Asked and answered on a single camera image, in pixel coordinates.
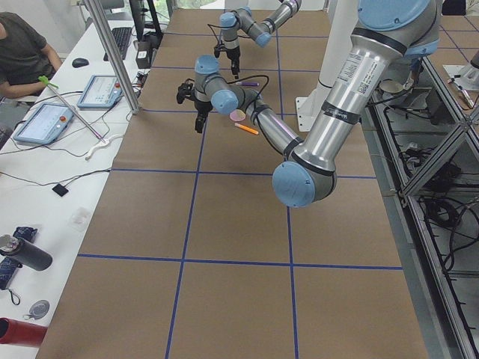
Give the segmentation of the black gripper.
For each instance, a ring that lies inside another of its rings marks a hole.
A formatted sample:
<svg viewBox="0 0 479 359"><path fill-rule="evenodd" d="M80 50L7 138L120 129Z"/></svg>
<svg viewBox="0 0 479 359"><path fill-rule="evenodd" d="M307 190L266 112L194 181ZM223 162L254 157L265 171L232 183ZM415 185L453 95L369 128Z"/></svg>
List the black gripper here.
<svg viewBox="0 0 479 359"><path fill-rule="evenodd" d="M213 110L213 106L211 102L196 100L195 108L198 112L195 119L195 131L197 133L202 133L204 131L205 123L207 122L207 114Z"/></svg>
<svg viewBox="0 0 479 359"><path fill-rule="evenodd" d="M231 60L231 72L233 75L238 75L240 71L240 47L233 49L226 49L228 59Z"/></svg>

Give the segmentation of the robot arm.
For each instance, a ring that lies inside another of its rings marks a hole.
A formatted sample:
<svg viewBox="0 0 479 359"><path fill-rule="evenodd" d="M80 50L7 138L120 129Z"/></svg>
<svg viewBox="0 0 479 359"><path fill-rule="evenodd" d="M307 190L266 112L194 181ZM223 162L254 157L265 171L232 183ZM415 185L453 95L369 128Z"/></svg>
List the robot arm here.
<svg viewBox="0 0 479 359"><path fill-rule="evenodd" d="M357 16L352 48L306 138L283 123L256 90L228 84L215 57L202 55L195 62L196 130L212 110L247 114L284 158L272 186L289 207L307 206L333 192L335 157L384 72L400 58L433 53L439 42L440 1L355 1L352 7Z"/></svg>
<svg viewBox="0 0 479 359"><path fill-rule="evenodd" d="M218 58L222 52L225 52L231 62L232 75L238 79L241 56L238 32L242 31L260 48L264 48L270 42L272 35L299 12L301 5L300 0L281 1L279 7L261 22L254 19L248 6L224 12L219 17L221 37L214 47L215 57Z"/></svg>

